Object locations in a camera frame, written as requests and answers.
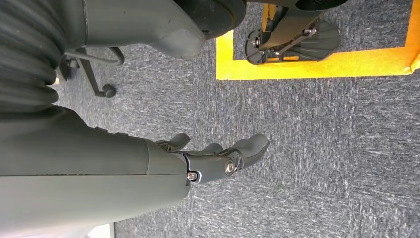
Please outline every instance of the robotic hand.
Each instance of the robotic hand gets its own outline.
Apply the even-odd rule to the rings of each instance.
[[[193,183],[206,183],[238,172],[255,164],[267,151],[269,140],[262,134],[236,142],[224,150],[219,144],[210,144],[202,151],[179,151],[190,141],[186,134],[178,134],[170,141],[156,144],[168,152],[182,155],[187,162],[187,179]]]

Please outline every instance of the metal bar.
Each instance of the metal bar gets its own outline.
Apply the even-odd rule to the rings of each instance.
[[[270,38],[261,42],[258,48],[261,51],[279,46],[294,40],[302,31],[313,24],[324,11],[300,11],[289,9],[284,18],[278,23]]]
[[[76,49],[76,51],[83,54],[87,54],[85,48],[78,48]],[[76,60],[80,66],[80,69],[82,70],[83,76],[85,76],[85,78],[89,80],[89,83],[93,89],[95,96],[104,97],[105,94],[104,92],[101,92],[99,90],[98,83],[96,82],[95,74],[93,73],[90,62],[88,60],[80,59],[80,58],[76,58]]]
[[[296,38],[294,41],[290,42],[288,45],[286,45],[285,47],[283,47],[281,50],[279,50],[277,53],[279,55],[282,55],[283,53],[285,53],[288,49],[290,49],[291,47],[293,47],[295,44],[301,42],[303,39],[306,39],[308,37],[311,37],[312,35],[315,34],[316,32],[316,27],[312,26],[310,27],[311,29],[307,29],[308,33],[307,34],[302,34],[300,35],[298,38]]]

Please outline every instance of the black wheel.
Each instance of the black wheel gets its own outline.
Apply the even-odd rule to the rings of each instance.
[[[112,85],[110,85],[110,84],[105,84],[102,87],[102,91],[104,92],[104,95],[107,98],[112,98],[117,93],[117,90]]]
[[[245,17],[245,0],[174,0],[196,23],[206,39],[225,34]]]
[[[302,11],[324,11],[346,3],[348,0],[299,0],[296,7]]]

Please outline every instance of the gray plastic housing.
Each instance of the gray plastic housing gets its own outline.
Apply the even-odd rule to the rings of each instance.
[[[173,0],[84,0],[87,46],[148,44],[166,55],[196,56],[205,36]]]
[[[0,114],[0,121],[0,237],[120,221],[189,192],[183,158],[87,127],[70,109]]]

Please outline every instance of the flexible hose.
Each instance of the flexible hose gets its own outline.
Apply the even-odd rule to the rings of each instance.
[[[0,1],[0,113],[37,112],[58,100],[66,38],[54,0]]]

